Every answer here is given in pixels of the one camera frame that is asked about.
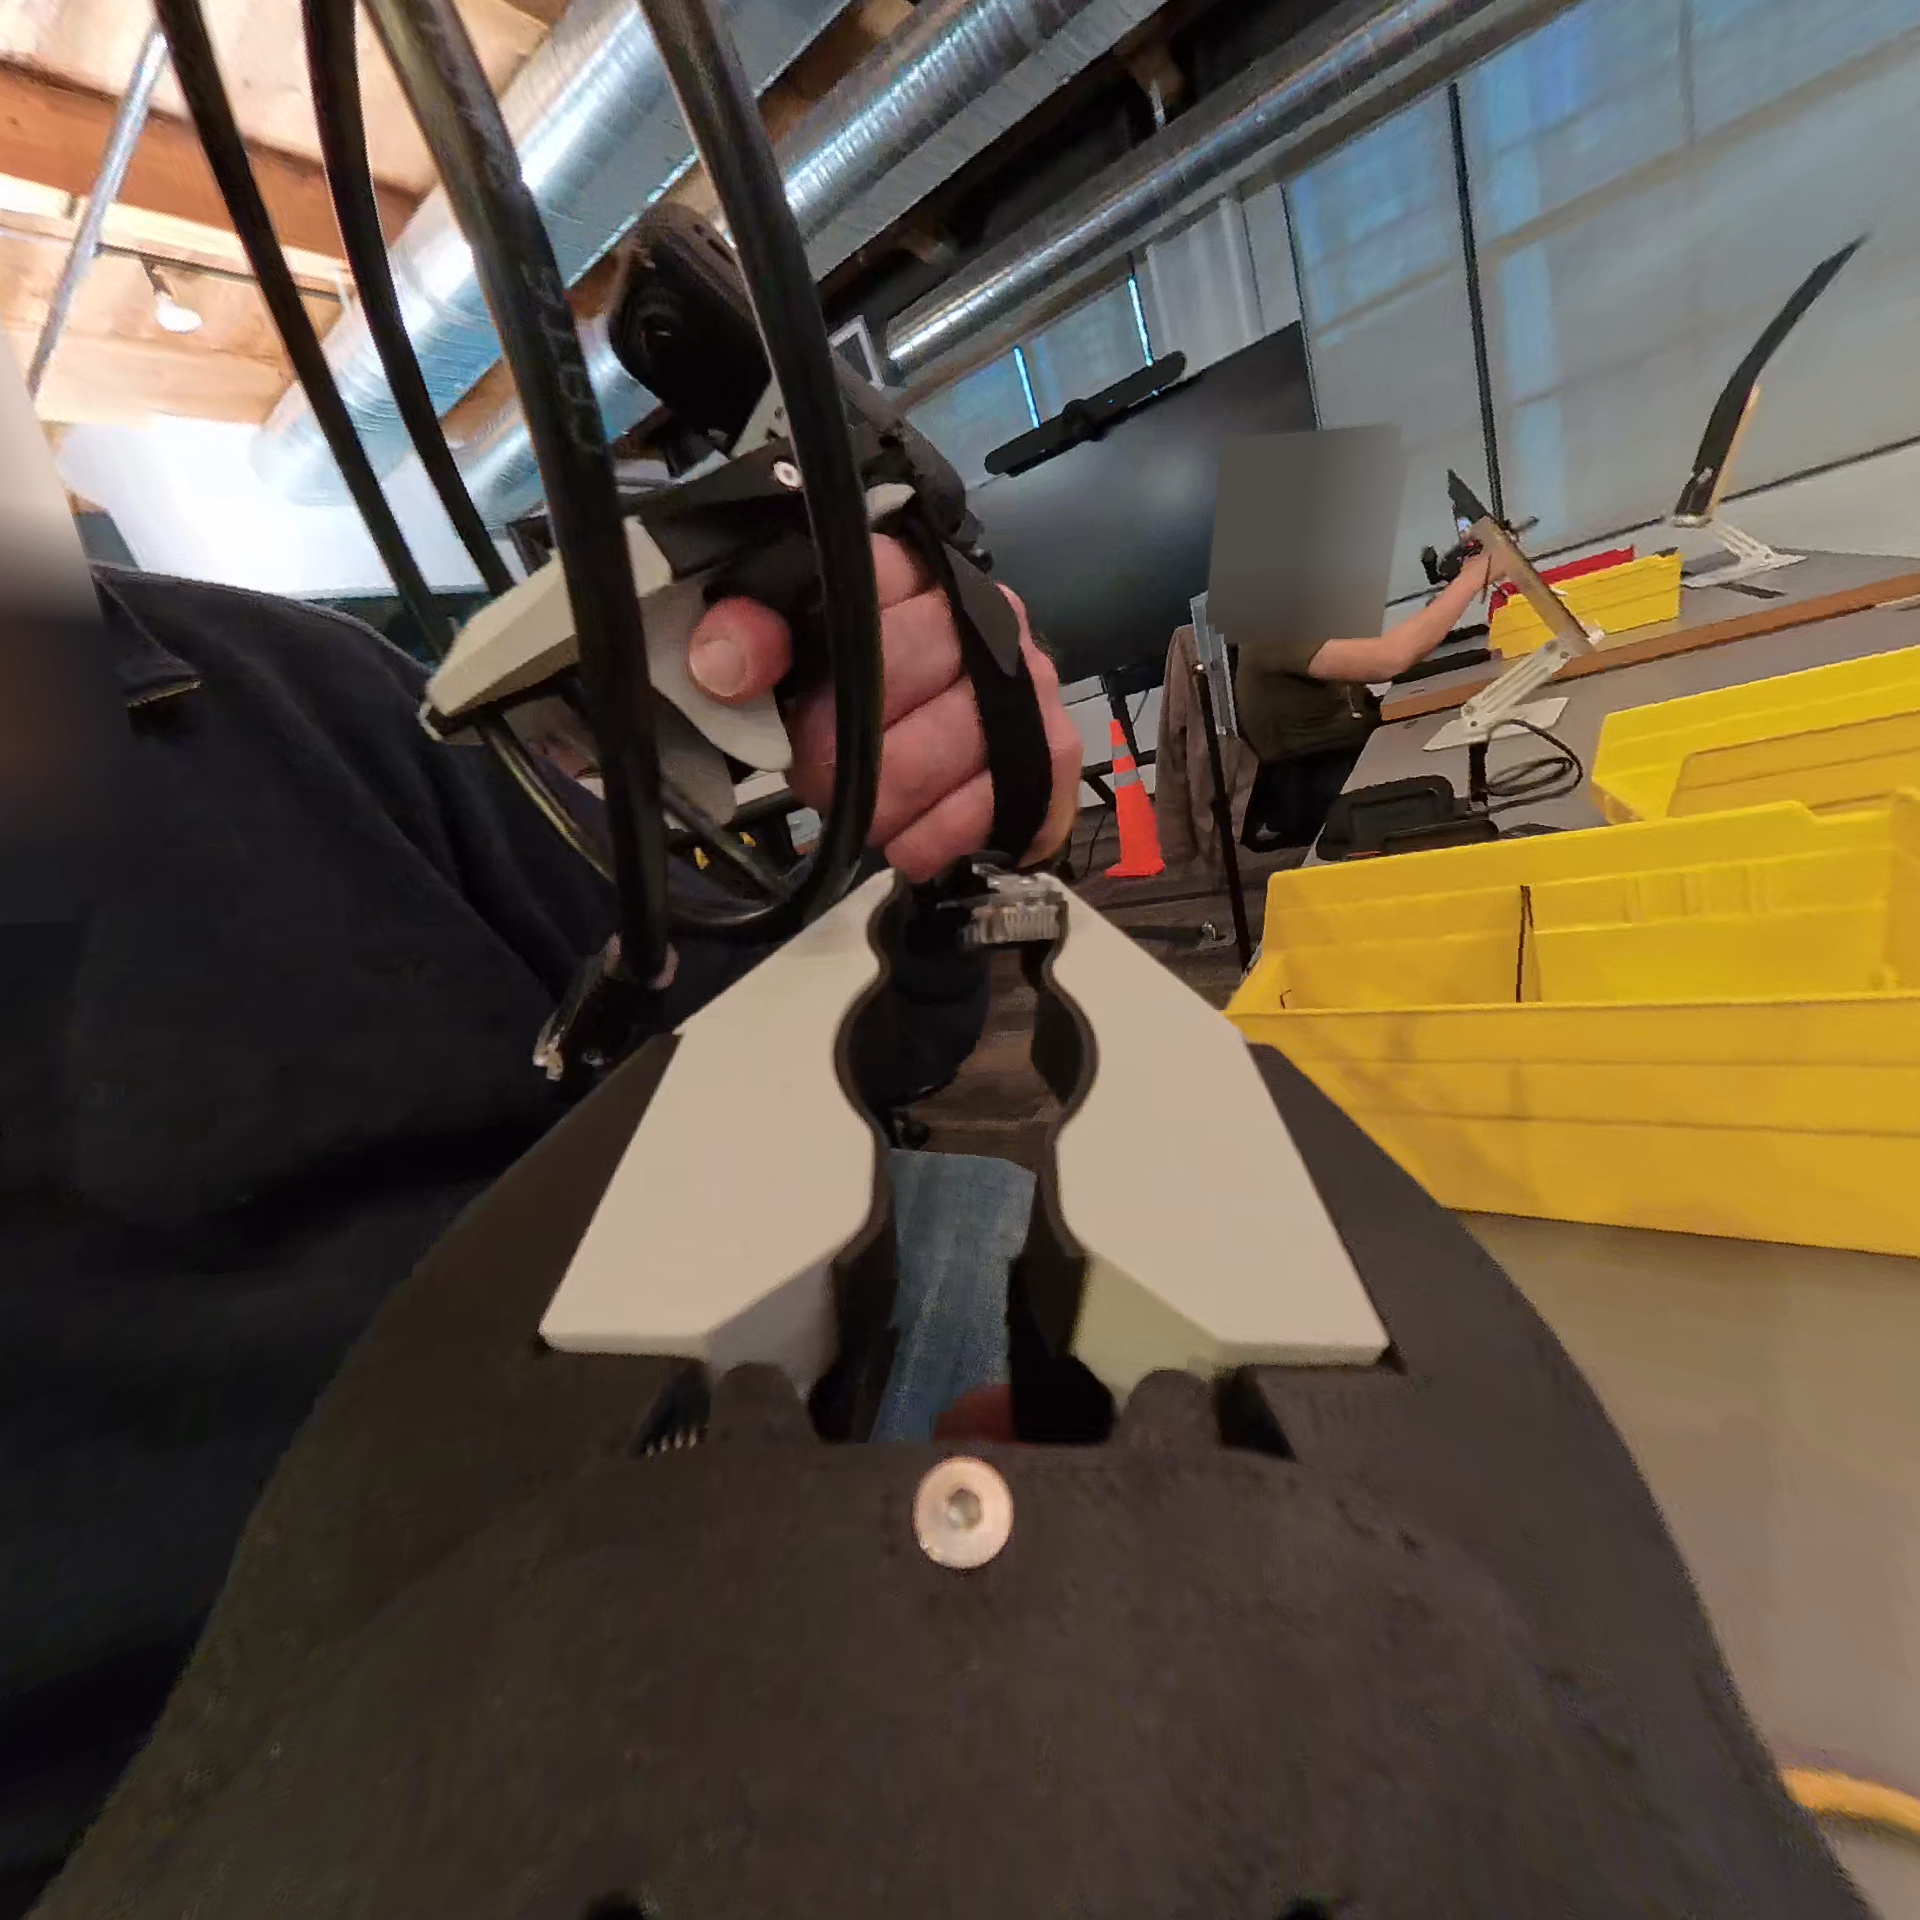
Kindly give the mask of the yellow divided plastic bin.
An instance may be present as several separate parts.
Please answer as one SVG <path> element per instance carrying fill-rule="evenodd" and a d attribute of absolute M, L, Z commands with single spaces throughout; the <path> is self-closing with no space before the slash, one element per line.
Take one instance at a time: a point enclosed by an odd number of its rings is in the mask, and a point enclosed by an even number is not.
<path fill-rule="evenodd" d="M 1919 810 L 1279 872 L 1227 1018 L 1439 1203 L 1919 1252 Z"/>

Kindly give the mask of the wide silver ventilation duct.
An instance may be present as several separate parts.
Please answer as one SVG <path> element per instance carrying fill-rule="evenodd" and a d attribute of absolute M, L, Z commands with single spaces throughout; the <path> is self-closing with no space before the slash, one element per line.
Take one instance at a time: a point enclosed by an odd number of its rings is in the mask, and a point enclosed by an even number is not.
<path fill-rule="evenodd" d="M 887 227 L 883 184 L 922 162 L 948 129 L 988 144 L 1103 51 L 1104 5 L 922 5 L 915 18 L 849 72 L 819 107 L 777 144 L 786 203 L 816 272 L 857 250 L 860 223 Z M 633 223 L 695 165 L 654 40 L 638 5 L 584 5 L 562 21 L 503 101 L 521 171 L 567 283 L 578 281 Z M 801 28 L 822 25 L 825 5 L 722 5 L 745 31 L 740 56 L 799 53 Z M 962 140 L 961 162 L 975 148 Z M 387 253 L 400 323 L 416 351 L 438 412 L 462 401 L 500 361 L 500 345 L 449 199 L 435 191 Z M 350 420 L 376 473 L 409 452 L 391 381 L 371 339 L 371 296 L 327 336 Z M 609 361 L 595 381 L 612 436 L 654 408 L 633 377 Z M 506 525 L 537 498 L 526 427 L 500 417 L 460 452 L 472 504 L 488 525 Z M 314 408 L 289 391 L 254 449 L 257 473 L 298 506 L 345 506 L 345 480 L 326 445 Z"/>

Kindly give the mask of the black video bar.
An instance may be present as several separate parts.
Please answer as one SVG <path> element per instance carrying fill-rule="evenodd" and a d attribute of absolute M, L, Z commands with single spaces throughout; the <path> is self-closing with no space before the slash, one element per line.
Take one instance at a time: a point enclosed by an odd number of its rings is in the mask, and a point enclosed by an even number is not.
<path fill-rule="evenodd" d="M 1111 386 L 1070 401 L 1054 419 L 1030 427 L 984 458 L 993 479 L 1030 473 L 1068 450 L 1104 439 L 1119 423 L 1140 412 L 1187 377 L 1187 355 L 1169 353 Z"/>

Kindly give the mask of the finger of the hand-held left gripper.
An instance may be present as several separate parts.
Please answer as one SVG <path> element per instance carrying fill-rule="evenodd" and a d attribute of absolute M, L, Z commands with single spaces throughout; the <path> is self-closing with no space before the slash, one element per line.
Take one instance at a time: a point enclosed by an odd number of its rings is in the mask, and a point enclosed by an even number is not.
<path fill-rule="evenodd" d="M 420 727 L 435 739 L 478 730 L 483 711 L 520 699 L 584 658 L 561 553 L 480 608 L 428 677 Z"/>

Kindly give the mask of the large black display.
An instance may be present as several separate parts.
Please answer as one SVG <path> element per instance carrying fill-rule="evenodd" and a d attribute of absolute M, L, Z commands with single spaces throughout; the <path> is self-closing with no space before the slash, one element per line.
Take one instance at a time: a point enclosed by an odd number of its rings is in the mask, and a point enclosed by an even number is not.
<path fill-rule="evenodd" d="M 1017 592 L 1064 683 L 1161 671 L 1208 588 L 1220 450 L 1308 432 L 1305 324 L 1169 381 L 1023 471 L 969 492 L 993 576 Z"/>

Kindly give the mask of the wooden desk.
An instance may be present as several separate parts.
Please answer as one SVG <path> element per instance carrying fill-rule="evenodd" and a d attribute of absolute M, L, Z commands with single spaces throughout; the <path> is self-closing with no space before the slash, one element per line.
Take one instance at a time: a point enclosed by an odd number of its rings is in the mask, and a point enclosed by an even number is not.
<path fill-rule="evenodd" d="M 1610 640 L 1544 697 L 1600 714 L 1777 679 L 1915 643 L 1915 559 L 1816 551 L 1796 567 L 1726 589 L 1688 592 L 1679 620 Z"/>

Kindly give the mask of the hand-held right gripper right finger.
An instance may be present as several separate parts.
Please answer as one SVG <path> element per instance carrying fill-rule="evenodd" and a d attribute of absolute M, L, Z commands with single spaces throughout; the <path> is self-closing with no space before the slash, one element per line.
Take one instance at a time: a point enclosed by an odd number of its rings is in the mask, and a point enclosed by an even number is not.
<path fill-rule="evenodd" d="M 1387 1330 L 1255 1052 L 1080 896 L 1032 953 L 1059 1103 L 1032 1216 L 1032 1381 L 1368 1368 Z"/>

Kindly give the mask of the grey ceiling pipe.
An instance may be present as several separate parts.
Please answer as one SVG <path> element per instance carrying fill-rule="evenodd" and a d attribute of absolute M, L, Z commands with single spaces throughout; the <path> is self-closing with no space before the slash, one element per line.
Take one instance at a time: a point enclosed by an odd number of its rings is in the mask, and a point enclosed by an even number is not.
<path fill-rule="evenodd" d="M 74 313 L 71 309 L 81 296 L 89 265 L 100 250 L 107 212 L 121 199 L 124 185 L 129 184 L 129 171 L 138 154 L 138 144 L 148 125 L 153 95 L 164 67 L 170 65 L 170 56 L 172 51 L 164 31 L 158 21 L 153 21 L 140 44 L 134 73 L 129 76 L 129 89 L 115 109 L 100 167 L 86 197 L 82 215 L 66 247 L 64 265 L 40 324 L 40 336 L 26 376 L 28 394 L 34 401 L 40 397 L 41 381 L 60 351 L 64 330 Z"/>

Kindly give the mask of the tilted board on white stand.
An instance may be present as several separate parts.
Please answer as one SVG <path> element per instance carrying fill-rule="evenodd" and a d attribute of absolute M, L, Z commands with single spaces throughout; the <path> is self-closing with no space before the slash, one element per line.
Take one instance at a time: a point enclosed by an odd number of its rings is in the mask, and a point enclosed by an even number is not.
<path fill-rule="evenodd" d="M 1574 663 L 1592 658 L 1600 633 L 1524 559 L 1521 536 L 1488 511 L 1456 471 L 1447 471 L 1447 498 L 1456 523 L 1456 541 L 1443 559 L 1424 551 L 1430 584 L 1450 586 L 1470 553 L 1490 553 L 1500 581 L 1544 627 L 1542 645 L 1524 656 L 1514 656 L 1506 672 L 1479 685 L 1456 711 L 1456 717 L 1424 743 L 1427 753 L 1464 749 L 1482 761 L 1500 736 L 1547 733 L 1568 699 L 1563 695 L 1544 699 L 1542 691 L 1571 672 Z"/>

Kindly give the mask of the person's left forearm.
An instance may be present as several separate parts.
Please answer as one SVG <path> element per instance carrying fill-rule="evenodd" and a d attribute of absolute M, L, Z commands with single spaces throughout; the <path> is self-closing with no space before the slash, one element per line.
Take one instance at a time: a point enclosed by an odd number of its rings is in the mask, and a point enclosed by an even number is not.
<path fill-rule="evenodd" d="M 1017 937 L 1015 904 L 975 872 L 908 882 L 873 925 L 880 977 L 849 1032 L 850 1087 L 880 1132 L 948 1089 L 979 1045 L 993 968 L 1036 939 Z"/>

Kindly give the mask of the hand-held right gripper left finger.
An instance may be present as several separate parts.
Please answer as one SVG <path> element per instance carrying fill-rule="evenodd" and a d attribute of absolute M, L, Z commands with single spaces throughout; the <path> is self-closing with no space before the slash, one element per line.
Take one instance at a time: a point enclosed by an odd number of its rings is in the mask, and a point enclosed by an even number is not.
<path fill-rule="evenodd" d="M 870 1224 L 873 1129 L 840 1042 L 880 983 L 875 875 L 675 1033 L 545 1309 L 558 1354 L 774 1364 L 806 1397 L 841 1348 L 833 1261 Z"/>

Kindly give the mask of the curved black panel on stand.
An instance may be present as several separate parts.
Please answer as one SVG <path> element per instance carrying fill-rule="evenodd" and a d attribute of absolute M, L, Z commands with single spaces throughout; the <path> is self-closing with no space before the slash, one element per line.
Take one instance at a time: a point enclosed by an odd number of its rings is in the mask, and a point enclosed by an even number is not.
<path fill-rule="evenodd" d="M 1732 525 L 1722 514 L 1722 498 L 1743 435 L 1756 412 L 1760 381 L 1770 361 L 1787 344 L 1792 331 L 1809 315 L 1811 306 L 1822 300 L 1822 296 L 1842 274 L 1849 260 L 1865 245 L 1868 236 L 1871 231 L 1862 231 L 1859 239 L 1822 258 L 1812 272 L 1799 281 L 1720 391 L 1702 432 L 1688 482 L 1683 484 L 1667 520 L 1671 528 L 1712 536 L 1718 548 L 1723 553 L 1723 560 L 1718 560 L 1705 570 L 1692 563 L 1683 564 L 1684 589 L 1726 589 L 1778 596 L 1778 589 L 1756 588 L 1753 584 L 1763 576 L 1804 564 L 1806 555 L 1771 546 Z"/>

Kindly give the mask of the narrow silver ventilation duct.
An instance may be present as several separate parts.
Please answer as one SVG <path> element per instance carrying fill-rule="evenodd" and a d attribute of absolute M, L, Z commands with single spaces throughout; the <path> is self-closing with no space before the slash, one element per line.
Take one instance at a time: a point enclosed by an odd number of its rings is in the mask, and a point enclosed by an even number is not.
<path fill-rule="evenodd" d="M 908 306 L 886 335 L 894 373 L 930 377 L 975 345 L 1012 339 L 1244 179 L 1327 159 L 1567 12 L 1567 2 L 1332 7 Z"/>

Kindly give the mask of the brown jacket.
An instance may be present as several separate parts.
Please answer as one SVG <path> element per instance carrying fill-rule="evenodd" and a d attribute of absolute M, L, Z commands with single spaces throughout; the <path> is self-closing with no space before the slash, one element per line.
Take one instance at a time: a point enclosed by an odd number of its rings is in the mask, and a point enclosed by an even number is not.
<path fill-rule="evenodd" d="M 1154 773 L 1154 811 L 1166 866 L 1172 874 L 1206 872 L 1226 881 L 1194 625 L 1183 625 L 1169 640 Z"/>

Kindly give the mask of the orange traffic cone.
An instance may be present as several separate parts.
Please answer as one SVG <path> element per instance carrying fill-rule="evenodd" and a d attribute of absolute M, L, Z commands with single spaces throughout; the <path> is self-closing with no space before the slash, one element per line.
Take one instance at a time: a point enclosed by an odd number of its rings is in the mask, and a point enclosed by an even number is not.
<path fill-rule="evenodd" d="M 1160 819 L 1140 783 L 1137 743 L 1126 717 L 1111 720 L 1111 811 L 1119 832 L 1119 858 L 1107 868 L 1110 881 L 1153 881 L 1166 874 Z"/>

